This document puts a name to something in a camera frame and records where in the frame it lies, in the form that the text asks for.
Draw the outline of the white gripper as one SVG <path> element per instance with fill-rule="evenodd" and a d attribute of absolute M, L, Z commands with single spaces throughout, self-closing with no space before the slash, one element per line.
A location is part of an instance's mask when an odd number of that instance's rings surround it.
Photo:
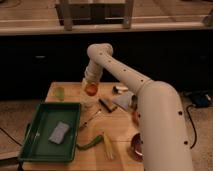
<path fill-rule="evenodd" d="M 97 73 L 86 69 L 84 72 L 84 77 L 82 80 L 82 87 L 86 88 L 89 85 L 97 85 L 99 83 L 100 78 L 98 77 Z"/>

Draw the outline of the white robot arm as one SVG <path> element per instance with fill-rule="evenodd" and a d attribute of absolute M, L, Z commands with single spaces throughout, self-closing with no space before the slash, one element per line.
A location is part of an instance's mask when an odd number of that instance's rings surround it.
<path fill-rule="evenodd" d="M 87 55 L 88 82 L 98 82 L 106 69 L 137 96 L 145 171 L 194 171 L 182 102 L 175 88 L 113 58 L 108 43 L 90 45 Z"/>

